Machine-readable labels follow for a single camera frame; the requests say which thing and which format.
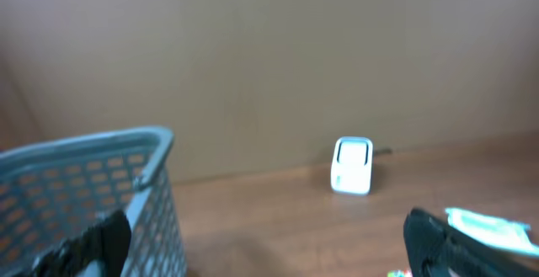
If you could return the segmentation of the Haribo gummy candy bag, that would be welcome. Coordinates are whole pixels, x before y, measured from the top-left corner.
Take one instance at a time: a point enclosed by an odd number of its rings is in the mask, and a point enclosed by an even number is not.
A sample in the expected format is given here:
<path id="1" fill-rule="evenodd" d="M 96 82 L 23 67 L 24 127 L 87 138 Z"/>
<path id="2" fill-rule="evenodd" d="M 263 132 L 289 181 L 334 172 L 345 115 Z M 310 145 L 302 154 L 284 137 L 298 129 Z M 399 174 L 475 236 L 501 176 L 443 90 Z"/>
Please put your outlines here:
<path id="1" fill-rule="evenodd" d="M 387 277 L 413 277 L 412 271 L 407 270 L 392 270 L 387 273 Z"/>

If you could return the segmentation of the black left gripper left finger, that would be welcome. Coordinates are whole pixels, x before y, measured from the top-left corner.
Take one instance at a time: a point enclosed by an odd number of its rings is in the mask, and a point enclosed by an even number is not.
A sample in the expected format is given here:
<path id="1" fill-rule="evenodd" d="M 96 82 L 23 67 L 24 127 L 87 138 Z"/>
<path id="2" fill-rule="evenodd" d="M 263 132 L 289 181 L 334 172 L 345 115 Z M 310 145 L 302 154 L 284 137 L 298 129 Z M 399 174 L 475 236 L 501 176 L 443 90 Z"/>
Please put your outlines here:
<path id="1" fill-rule="evenodd" d="M 73 277 L 97 265 L 100 276 L 120 277 L 131 245 L 131 226 L 122 210 L 113 212 L 80 236 L 37 258 L 24 271 L 30 277 Z"/>

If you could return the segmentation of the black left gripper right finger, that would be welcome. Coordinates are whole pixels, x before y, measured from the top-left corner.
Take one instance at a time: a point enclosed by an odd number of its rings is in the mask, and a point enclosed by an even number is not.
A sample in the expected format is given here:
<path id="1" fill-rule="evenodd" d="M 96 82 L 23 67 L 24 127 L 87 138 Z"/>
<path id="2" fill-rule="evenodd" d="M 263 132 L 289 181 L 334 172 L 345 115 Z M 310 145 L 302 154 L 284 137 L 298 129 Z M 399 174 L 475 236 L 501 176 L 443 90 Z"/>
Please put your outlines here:
<path id="1" fill-rule="evenodd" d="M 406 216 L 403 239 L 413 277 L 538 277 L 421 208 Z"/>

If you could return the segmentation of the teal tissue pack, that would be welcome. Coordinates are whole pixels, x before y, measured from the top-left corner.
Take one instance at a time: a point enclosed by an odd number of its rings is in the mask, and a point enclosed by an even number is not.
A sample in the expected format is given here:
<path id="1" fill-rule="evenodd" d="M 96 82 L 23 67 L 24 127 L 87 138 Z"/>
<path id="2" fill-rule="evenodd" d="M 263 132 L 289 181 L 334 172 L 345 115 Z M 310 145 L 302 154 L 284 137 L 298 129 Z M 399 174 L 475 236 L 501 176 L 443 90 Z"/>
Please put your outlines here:
<path id="1" fill-rule="evenodd" d="M 528 237 L 529 224 L 462 208 L 445 208 L 445 212 L 450 226 L 491 248 L 538 258 L 538 246 Z"/>

